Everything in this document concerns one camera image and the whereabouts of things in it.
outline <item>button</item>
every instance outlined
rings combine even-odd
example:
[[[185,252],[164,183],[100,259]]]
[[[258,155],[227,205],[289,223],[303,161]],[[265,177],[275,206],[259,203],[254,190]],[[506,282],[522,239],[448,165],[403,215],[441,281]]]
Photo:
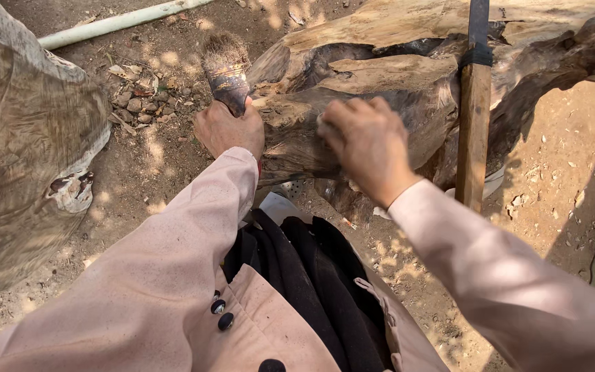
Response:
[[[224,311],[224,307],[226,306],[225,300],[217,300],[210,305],[210,312],[213,314],[219,314],[220,312]]]
[[[277,359],[265,359],[259,366],[259,372],[286,372],[286,367]]]
[[[222,315],[219,318],[219,321],[217,322],[217,328],[219,328],[220,331],[223,331],[232,325],[233,325],[233,314],[231,314],[230,312],[227,312],[226,314]]]

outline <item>soil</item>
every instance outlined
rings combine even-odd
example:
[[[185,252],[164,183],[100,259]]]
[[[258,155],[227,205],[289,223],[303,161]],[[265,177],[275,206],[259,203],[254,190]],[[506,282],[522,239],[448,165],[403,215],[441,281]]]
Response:
[[[1,3],[42,37],[94,15],[101,19],[161,2]],[[137,136],[114,126],[110,142],[91,164],[96,180],[87,217],[45,265],[0,294],[0,330],[60,295],[107,247],[161,211],[209,165],[211,157],[193,139],[191,123],[194,111],[210,102],[197,58],[197,43],[206,30],[226,29],[243,37],[254,61],[286,32],[348,15],[360,3],[351,1],[349,7],[343,7],[336,1],[279,4],[252,0],[243,9],[234,0],[220,0],[185,12],[185,20],[173,17],[154,21],[54,50],[83,68],[111,99],[125,89],[126,82],[107,73],[107,68],[112,63],[135,63],[144,67],[142,76],[161,73],[160,86],[173,79],[177,88],[169,92],[180,101],[176,118],[164,123],[156,118],[151,126],[137,129]],[[306,25],[291,20],[289,10],[304,18]],[[191,94],[181,94],[185,88],[192,89]],[[447,291],[391,221],[374,216],[368,229],[353,229],[316,194],[313,180],[306,185],[297,206],[326,218],[344,233],[362,258],[392,286],[452,370],[510,370],[461,316]],[[583,190],[584,201],[576,208],[576,196]],[[257,204],[267,192],[262,189],[257,193]],[[506,205],[520,195],[530,198],[511,217]],[[595,252],[595,83],[580,83],[568,91],[555,89],[541,98],[533,124],[524,131],[524,142],[508,156],[501,188],[484,201],[482,214],[567,272],[583,280],[590,274],[595,278],[595,268],[589,268]]]

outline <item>pink sleeve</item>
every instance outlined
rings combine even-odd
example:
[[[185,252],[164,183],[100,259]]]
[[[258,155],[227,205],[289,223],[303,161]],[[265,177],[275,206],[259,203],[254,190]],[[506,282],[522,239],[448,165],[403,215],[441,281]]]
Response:
[[[514,368],[595,371],[595,289],[428,181],[404,191],[389,214]]]
[[[0,370],[189,371],[186,334],[252,205],[259,171],[231,148],[58,298],[0,333]]]

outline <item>brush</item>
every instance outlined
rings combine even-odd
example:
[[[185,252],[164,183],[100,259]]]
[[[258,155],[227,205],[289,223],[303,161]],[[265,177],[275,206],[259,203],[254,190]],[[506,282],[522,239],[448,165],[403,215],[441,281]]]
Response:
[[[206,35],[201,48],[201,66],[213,97],[224,103],[234,117],[242,116],[244,100],[249,94],[245,75],[249,57],[243,39],[226,31]]]

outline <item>pvc pipe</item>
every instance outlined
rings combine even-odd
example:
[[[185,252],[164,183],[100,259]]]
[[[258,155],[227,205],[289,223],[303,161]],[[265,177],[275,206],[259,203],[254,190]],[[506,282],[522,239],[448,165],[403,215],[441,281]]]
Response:
[[[59,31],[38,39],[38,42],[46,50],[61,48],[74,42],[99,37],[109,32],[127,29],[138,24],[168,17],[172,14],[210,3],[211,1],[213,0],[174,0],[169,3],[147,7],[138,11]]]

